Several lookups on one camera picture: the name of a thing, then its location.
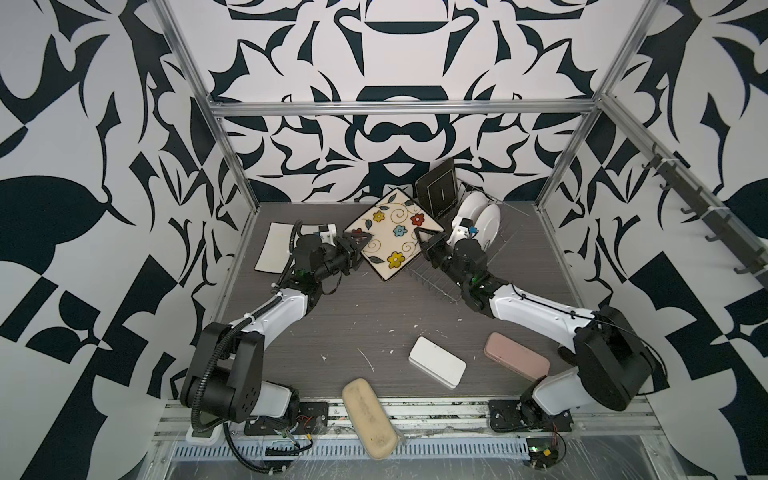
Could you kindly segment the floral black square plate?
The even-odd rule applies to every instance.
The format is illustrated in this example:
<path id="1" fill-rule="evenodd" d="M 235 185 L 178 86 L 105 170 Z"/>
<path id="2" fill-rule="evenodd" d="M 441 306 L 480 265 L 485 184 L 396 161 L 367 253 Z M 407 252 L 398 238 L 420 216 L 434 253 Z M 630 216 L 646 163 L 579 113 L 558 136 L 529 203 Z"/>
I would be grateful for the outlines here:
<path id="1" fill-rule="evenodd" d="M 363 257 L 383 281 L 388 281 L 421 253 L 415 233 L 417 228 L 438 232 L 444 230 L 407 193 L 394 188 L 345 231 L 371 235 L 371 240 L 363 249 Z"/>

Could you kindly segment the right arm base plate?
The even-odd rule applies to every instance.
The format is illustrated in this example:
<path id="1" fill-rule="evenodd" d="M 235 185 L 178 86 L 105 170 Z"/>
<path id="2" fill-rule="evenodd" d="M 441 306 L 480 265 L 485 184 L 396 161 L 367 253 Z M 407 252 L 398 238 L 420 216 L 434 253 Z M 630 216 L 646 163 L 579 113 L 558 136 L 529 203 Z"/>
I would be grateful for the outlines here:
<path id="1" fill-rule="evenodd" d="M 568 410 L 550 415 L 532 400 L 494 399 L 488 402 L 488 409 L 489 426 L 497 433 L 572 431 L 573 417 Z"/>

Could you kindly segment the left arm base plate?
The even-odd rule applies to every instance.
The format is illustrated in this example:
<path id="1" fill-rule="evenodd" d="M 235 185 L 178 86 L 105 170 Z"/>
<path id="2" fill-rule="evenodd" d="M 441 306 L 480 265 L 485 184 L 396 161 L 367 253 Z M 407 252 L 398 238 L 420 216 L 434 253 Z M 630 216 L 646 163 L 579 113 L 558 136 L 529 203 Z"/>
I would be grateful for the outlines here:
<path id="1" fill-rule="evenodd" d="M 299 401 L 289 404 L 281 417 L 252 416 L 244 426 L 246 436 L 277 435 L 287 430 L 292 435 L 317 434 L 327 427 L 329 419 L 328 402 Z"/>

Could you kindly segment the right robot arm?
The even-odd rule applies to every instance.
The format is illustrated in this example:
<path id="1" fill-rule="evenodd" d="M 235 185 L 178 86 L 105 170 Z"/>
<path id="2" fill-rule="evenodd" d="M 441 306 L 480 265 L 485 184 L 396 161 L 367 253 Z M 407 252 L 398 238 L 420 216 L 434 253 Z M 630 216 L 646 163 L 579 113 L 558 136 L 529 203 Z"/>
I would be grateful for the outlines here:
<path id="1" fill-rule="evenodd" d="M 537 379 L 523 394 L 528 416 L 555 417 L 593 403 L 623 411 L 656 370 L 650 346 L 621 311 L 591 311 L 529 293 L 493 275 L 475 239 L 449 245 L 445 233 L 423 227 L 415 235 L 425 259 L 460 288 L 471 310 L 532 330 L 571 354 L 570 369 Z"/>

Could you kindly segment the white square plate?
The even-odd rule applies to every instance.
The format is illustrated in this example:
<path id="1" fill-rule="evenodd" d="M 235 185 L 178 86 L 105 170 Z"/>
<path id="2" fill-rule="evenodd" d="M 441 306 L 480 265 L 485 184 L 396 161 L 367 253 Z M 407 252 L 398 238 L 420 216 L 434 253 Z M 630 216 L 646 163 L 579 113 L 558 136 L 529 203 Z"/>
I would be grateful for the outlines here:
<path id="1" fill-rule="evenodd" d="M 318 225 L 303 225 L 299 233 L 313 235 L 312 231 L 316 226 Z M 268 274 L 279 274 L 283 271 L 289 258 L 289 237 L 292 231 L 292 224 L 270 224 L 265 243 L 254 266 L 255 271 Z"/>

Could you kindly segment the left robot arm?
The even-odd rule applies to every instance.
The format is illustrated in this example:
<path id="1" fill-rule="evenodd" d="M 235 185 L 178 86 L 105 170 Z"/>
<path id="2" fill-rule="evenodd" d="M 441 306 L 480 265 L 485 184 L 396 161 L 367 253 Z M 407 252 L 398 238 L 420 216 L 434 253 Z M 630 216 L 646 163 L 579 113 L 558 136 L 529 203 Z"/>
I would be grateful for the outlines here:
<path id="1" fill-rule="evenodd" d="M 359 268 L 372 238 L 363 231 L 345 232 L 327 243 L 317 234 L 295 234 L 271 298 L 238 320 L 203 329 L 180 394 L 194 432 L 241 423 L 251 415 L 262 390 L 267 347 L 312 311 L 326 294 L 326 279 Z"/>

